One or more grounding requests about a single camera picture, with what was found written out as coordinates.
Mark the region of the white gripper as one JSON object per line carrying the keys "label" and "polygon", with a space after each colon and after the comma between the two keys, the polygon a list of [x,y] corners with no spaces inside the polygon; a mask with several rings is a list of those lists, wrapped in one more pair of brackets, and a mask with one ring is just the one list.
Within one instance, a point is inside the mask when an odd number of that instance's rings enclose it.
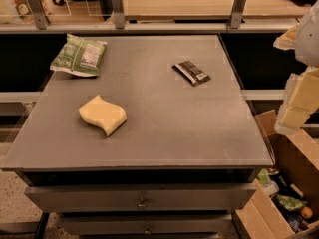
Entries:
{"label": "white gripper", "polygon": [[281,135],[293,134],[319,109],[319,0],[295,25],[279,36],[273,47],[294,50],[295,58],[308,67],[301,75],[291,74],[286,82],[283,104],[274,129]]}

